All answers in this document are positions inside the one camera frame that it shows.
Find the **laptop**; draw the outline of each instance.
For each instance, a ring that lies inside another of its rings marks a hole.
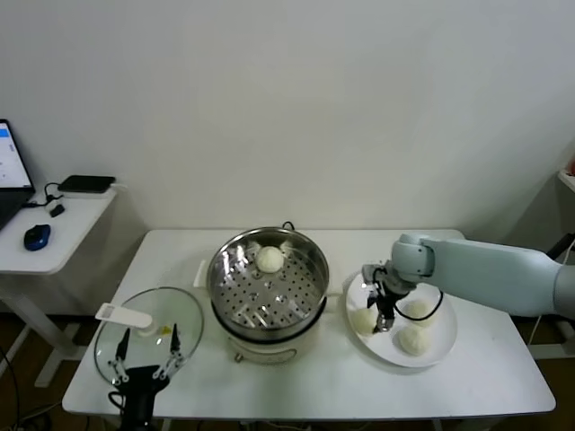
[[[8,120],[0,119],[0,229],[35,193]]]

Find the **power cord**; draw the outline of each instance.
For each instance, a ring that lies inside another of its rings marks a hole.
[[[10,374],[12,375],[12,381],[14,383],[14,394],[16,399],[16,421],[14,423],[14,429],[18,429],[18,427],[20,426],[20,391],[18,390],[18,382],[16,382],[16,373],[14,372],[14,369],[12,367],[12,362],[10,362],[10,359],[8,359],[8,356],[1,347],[0,347],[0,353],[2,354],[4,361],[6,361],[6,364],[8,365],[8,369],[10,370]]]
[[[45,423],[44,427],[42,428],[42,431],[50,430],[52,428],[52,423],[49,417],[49,412],[55,407],[59,406],[60,404],[62,404],[61,401],[46,406],[39,406],[36,409],[32,409],[28,413],[23,414],[22,418],[20,419],[19,427],[28,429],[28,427],[32,426],[35,429],[38,429],[38,427],[36,427],[36,424],[32,420],[38,417],[44,417]],[[16,431],[17,429],[18,427],[16,426],[16,424],[13,424],[12,426],[1,428],[0,431]]]
[[[563,257],[563,261],[561,262],[562,265],[566,265],[567,264],[567,260],[569,259],[569,255],[571,253],[571,248],[575,245],[575,240],[573,240],[571,242],[571,244],[569,244],[569,248],[567,249],[567,251],[565,252],[565,256]],[[535,326],[533,327],[533,330],[531,331],[531,335],[529,335],[529,341],[527,342],[528,346],[531,346],[531,343],[533,343],[533,337],[535,336],[535,333],[537,332],[537,328],[539,327],[539,323],[541,323],[541,318],[543,317],[543,315],[537,317],[537,321],[535,322]]]
[[[383,272],[384,274],[387,274],[387,271],[385,270],[385,268],[375,268],[373,275],[371,276],[373,280],[376,280],[376,274],[378,272]],[[380,289],[383,289],[383,287],[380,285],[379,281],[376,280],[377,285],[379,286]],[[407,314],[404,314],[399,307],[397,306],[397,303],[394,304],[394,310],[400,315],[402,316],[404,319],[407,319],[408,321],[426,321],[427,319],[429,319],[431,316],[433,316],[436,311],[439,309],[439,307],[441,306],[441,303],[443,303],[443,292],[439,290],[439,300],[438,303],[435,305],[435,307],[433,307],[433,310],[431,310],[429,312],[429,314],[427,316],[423,316],[423,317],[411,317],[408,316]]]
[[[402,316],[404,319],[407,319],[408,321],[426,321],[427,319],[429,319],[433,314],[435,314],[435,312],[439,309],[439,306],[441,305],[441,303],[443,303],[443,292],[439,291],[439,301],[436,304],[435,307],[433,307],[433,310],[431,310],[429,312],[429,314],[427,316],[423,316],[423,317],[411,317],[408,316],[406,314],[403,314],[403,312],[397,307],[397,303],[394,305],[394,309],[397,311],[397,313]]]
[[[47,412],[44,412],[34,416],[33,418],[22,420],[18,430],[28,431],[30,429],[34,429],[34,431],[51,431],[52,419],[50,415]]]
[[[55,196],[49,193],[50,186],[59,186],[59,185],[60,185],[59,182],[49,182],[44,186],[44,196],[46,197],[46,202],[44,202],[43,204],[40,204],[35,201],[26,202],[25,204],[22,205],[22,208],[45,207],[48,214],[50,214],[52,217],[59,216],[65,211],[64,206],[58,203],[58,201],[61,198],[63,198],[64,195]]]
[[[120,403],[120,402],[117,402],[117,401],[114,399],[114,397],[116,397],[116,396],[120,396],[120,397],[121,397],[121,399],[122,399],[121,403]],[[118,391],[112,391],[112,392],[108,393],[108,400],[109,400],[115,407],[117,407],[117,408],[119,409],[120,413],[123,413],[123,411],[124,411],[124,396],[123,396],[121,393],[119,393]]]

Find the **robotic arm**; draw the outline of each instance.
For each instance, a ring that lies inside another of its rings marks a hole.
[[[541,251],[403,234],[384,267],[366,265],[362,274],[366,284],[382,287],[375,331],[391,328],[393,305],[418,283],[518,316],[575,319],[575,266]]]

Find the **steamed bun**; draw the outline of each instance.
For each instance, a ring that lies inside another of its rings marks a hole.
[[[432,305],[428,301],[424,301],[422,299],[416,299],[414,301],[408,302],[405,305],[403,313],[410,317],[413,317],[414,319],[420,319],[422,317],[427,316],[433,310],[433,306],[434,305]],[[435,320],[435,316],[436,315],[434,314],[425,321],[412,321],[411,323],[427,328],[429,325],[431,325],[431,323],[433,323],[433,321]]]
[[[421,356],[429,350],[431,344],[427,331],[414,326],[407,326],[397,333],[399,343],[406,353]]]
[[[255,258],[255,264],[261,272],[273,274],[284,266],[284,255],[277,247],[263,247]]]
[[[363,336],[374,335],[376,326],[376,315],[368,308],[356,310],[351,314],[351,325],[353,329]]]

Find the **cable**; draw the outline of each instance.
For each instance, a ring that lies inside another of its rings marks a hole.
[[[575,245],[575,240],[571,241],[571,244],[569,244],[569,248],[565,252],[565,256],[563,257],[563,261],[561,262],[562,265],[567,264],[567,260],[569,259],[569,254],[571,253],[571,248],[574,245]],[[533,343],[533,337],[535,336],[535,333],[537,332],[537,328],[539,328],[539,323],[541,323],[542,317],[543,317],[543,315],[541,315],[537,318],[537,321],[535,322],[535,326],[531,330],[531,334],[529,335],[529,341],[527,342],[528,346],[531,346],[531,343]]]
[[[49,404],[49,405],[45,405],[45,406],[39,406],[36,409],[32,409],[29,412],[22,415],[22,418],[20,419],[20,423],[23,425],[24,422],[26,422],[30,419],[37,418],[38,416],[41,416],[41,415],[45,415],[49,411],[54,409],[56,406],[59,406],[60,404],[62,404],[62,401],[55,402],[54,404]],[[0,431],[15,431],[15,430],[16,430],[15,424],[12,426],[7,426],[7,427],[0,429]]]
[[[423,316],[423,317],[410,317],[406,314],[403,314],[402,311],[397,308],[397,303],[394,305],[394,309],[397,311],[397,313],[402,316],[403,318],[409,320],[409,321],[426,321],[427,319],[429,319],[433,314],[435,314],[435,312],[439,309],[439,306],[441,305],[441,303],[443,303],[443,292],[439,291],[439,301],[436,304],[436,306],[433,308],[433,310],[431,310],[429,312],[429,314],[427,316]]]
[[[49,196],[48,187],[49,187],[49,186],[59,186],[59,185],[60,185],[59,182],[49,182],[48,184],[46,184],[46,185],[44,186],[44,196],[46,197],[46,200],[48,200],[48,196]],[[53,197],[53,198],[54,198],[54,199],[60,199],[60,198],[63,198],[63,197],[64,197],[64,195],[60,195],[60,196],[58,196],[58,197]]]
[[[37,413],[30,419],[23,420],[18,429],[28,430],[31,427],[35,431],[50,431],[52,429],[52,419],[47,411]]]
[[[6,356],[6,353],[1,347],[0,347],[0,353],[2,354],[4,361],[6,361],[6,364],[8,365],[8,369],[10,370],[10,374],[12,375],[12,381],[14,383],[14,394],[16,399],[16,422],[14,424],[14,429],[18,429],[18,427],[20,426],[20,392],[18,391],[18,382],[16,382],[16,373],[12,368],[12,363],[10,362],[10,359],[8,359],[8,356]]]
[[[378,272],[382,272],[384,274],[387,275],[387,270],[385,268],[380,268],[377,267],[374,269],[373,275],[371,276],[373,280],[376,281],[377,285],[382,288],[382,286],[380,286],[380,283],[378,280],[376,280],[376,275]],[[397,307],[397,303],[394,304],[394,310],[400,315],[402,316],[404,319],[407,319],[408,321],[426,321],[427,319],[429,319],[431,316],[433,316],[433,314],[436,313],[436,311],[439,309],[439,306],[441,306],[441,303],[443,303],[443,292],[439,290],[439,301],[436,304],[435,307],[433,307],[433,310],[431,310],[429,312],[429,314],[427,316],[423,316],[423,317],[411,317],[408,316],[407,314],[403,314],[403,312]]]
[[[54,195],[50,195],[48,193],[49,186],[59,186],[59,185],[60,185],[59,182],[49,182],[48,184],[46,184],[44,186],[44,197],[46,198],[46,202],[44,202],[43,204],[39,204],[35,200],[32,200],[32,202],[26,202],[26,203],[22,204],[22,208],[46,207],[53,200],[58,200],[58,199],[63,198],[64,195],[54,196]]]
[[[114,396],[116,396],[116,395],[119,395],[119,396],[122,398],[121,404],[118,403],[116,400],[114,400]],[[124,411],[124,396],[123,396],[121,393],[116,392],[116,391],[110,392],[110,393],[108,394],[108,400],[110,400],[110,402],[111,402],[114,406],[116,406],[116,407],[119,409],[120,412],[123,412],[123,411]]]

